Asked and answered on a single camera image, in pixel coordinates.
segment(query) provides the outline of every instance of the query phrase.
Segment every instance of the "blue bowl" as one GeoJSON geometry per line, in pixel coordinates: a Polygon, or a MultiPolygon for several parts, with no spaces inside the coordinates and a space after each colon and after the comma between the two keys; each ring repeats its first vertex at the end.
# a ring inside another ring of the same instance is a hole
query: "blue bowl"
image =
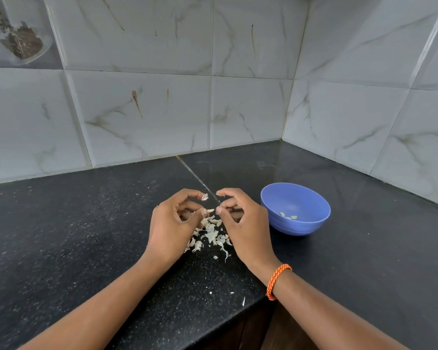
{"type": "Polygon", "coordinates": [[[273,183],[261,191],[261,205],[268,210],[269,224],[282,233],[304,236],[315,232],[331,215],[331,207],[317,192],[292,183],[273,183]],[[297,216],[292,220],[286,217],[297,216]]]}

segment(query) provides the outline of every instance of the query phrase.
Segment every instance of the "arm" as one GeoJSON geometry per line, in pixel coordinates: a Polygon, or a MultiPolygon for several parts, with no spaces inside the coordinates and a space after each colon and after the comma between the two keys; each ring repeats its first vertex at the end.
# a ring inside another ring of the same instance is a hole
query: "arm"
{"type": "Polygon", "coordinates": [[[208,216],[201,205],[189,201],[188,197],[201,199],[203,193],[183,189],[156,207],[146,251],[140,260],[19,349],[103,349],[146,292],[180,258],[193,230],[208,216]],[[180,217],[188,219],[182,222],[180,217]]]}
{"type": "MultiPolygon", "coordinates": [[[[268,211],[240,189],[225,188],[217,194],[232,196],[217,207],[216,212],[239,258],[267,285],[274,271],[282,265],[272,249],[268,211]],[[239,223],[234,221],[237,213],[231,215],[231,211],[237,209],[243,210],[239,223]]],[[[288,269],[278,277],[273,294],[322,350],[407,349],[288,269]]]]}

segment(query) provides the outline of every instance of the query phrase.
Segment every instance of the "forearm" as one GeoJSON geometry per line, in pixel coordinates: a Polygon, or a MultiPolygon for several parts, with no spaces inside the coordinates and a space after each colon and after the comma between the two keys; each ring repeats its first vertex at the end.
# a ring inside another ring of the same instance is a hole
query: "forearm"
{"type": "Polygon", "coordinates": [[[144,254],[122,276],[20,350],[103,349],[167,269],[144,254]]]}
{"type": "Polygon", "coordinates": [[[273,294],[322,350],[407,349],[288,269],[273,294]]]}

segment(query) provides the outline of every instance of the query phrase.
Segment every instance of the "person's right hand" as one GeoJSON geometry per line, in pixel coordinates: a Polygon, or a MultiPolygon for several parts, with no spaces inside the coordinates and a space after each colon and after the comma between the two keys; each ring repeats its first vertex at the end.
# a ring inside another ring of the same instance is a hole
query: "person's right hand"
{"type": "Polygon", "coordinates": [[[240,260],[267,285],[274,271],[281,265],[271,245],[268,211],[239,188],[223,188],[216,194],[232,197],[223,201],[216,208],[216,212],[221,217],[240,260]],[[235,222],[228,209],[243,210],[239,223],[235,222]]]}

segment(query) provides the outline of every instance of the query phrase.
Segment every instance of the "pile of garlic peels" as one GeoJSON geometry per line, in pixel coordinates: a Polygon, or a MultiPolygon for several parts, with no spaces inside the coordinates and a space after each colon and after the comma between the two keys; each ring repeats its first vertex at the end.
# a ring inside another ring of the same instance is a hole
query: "pile of garlic peels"
{"type": "Polygon", "coordinates": [[[203,242],[201,241],[203,238],[207,238],[209,242],[209,246],[211,247],[211,244],[218,245],[220,247],[221,251],[224,251],[226,253],[226,258],[224,260],[227,260],[227,258],[231,255],[226,249],[224,248],[224,243],[227,243],[228,245],[232,245],[230,242],[229,236],[224,233],[219,235],[219,231],[216,230],[216,228],[219,228],[222,225],[222,220],[215,219],[215,215],[204,218],[201,221],[201,224],[204,226],[202,229],[195,229],[193,231],[193,236],[190,239],[190,241],[187,244],[187,247],[185,248],[184,253],[186,253],[188,250],[190,250],[191,247],[193,247],[192,252],[200,251],[202,247],[204,247],[203,242]]]}

